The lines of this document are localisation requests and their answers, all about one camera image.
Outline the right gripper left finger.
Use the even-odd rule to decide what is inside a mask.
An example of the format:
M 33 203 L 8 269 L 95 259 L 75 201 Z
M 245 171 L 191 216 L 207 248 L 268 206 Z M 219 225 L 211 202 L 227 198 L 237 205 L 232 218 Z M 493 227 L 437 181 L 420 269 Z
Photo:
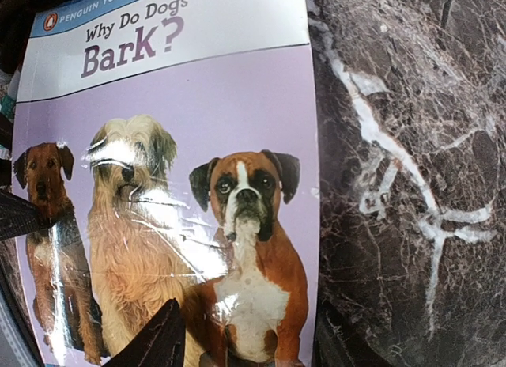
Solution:
M 1 190 L 1 240 L 36 231 L 36 208 L 25 199 Z

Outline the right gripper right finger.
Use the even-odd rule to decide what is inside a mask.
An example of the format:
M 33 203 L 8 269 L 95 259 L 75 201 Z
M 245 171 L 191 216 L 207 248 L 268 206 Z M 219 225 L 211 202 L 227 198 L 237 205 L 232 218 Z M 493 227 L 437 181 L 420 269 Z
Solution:
M 106 367 L 183 367 L 185 331 L 177 300 L 168 300 Z

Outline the dog picture book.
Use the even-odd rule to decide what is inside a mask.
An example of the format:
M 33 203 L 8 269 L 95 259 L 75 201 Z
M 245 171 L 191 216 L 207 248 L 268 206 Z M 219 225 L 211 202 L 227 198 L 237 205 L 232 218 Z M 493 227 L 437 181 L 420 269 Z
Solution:
M 13 191 L 45 366 L 106 366 L 171 299 L 185 366 L 308 366 L 319 253 L 305 0 L 76 0 L 36 15 Z

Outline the black student backpack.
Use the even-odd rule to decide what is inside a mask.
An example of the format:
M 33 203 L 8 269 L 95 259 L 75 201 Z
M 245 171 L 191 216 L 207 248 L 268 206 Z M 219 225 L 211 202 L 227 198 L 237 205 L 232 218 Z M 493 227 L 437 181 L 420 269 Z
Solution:
M 1 70 L 13 74 L 22 64 L 36 13 L 72 0 L 1 0 Z

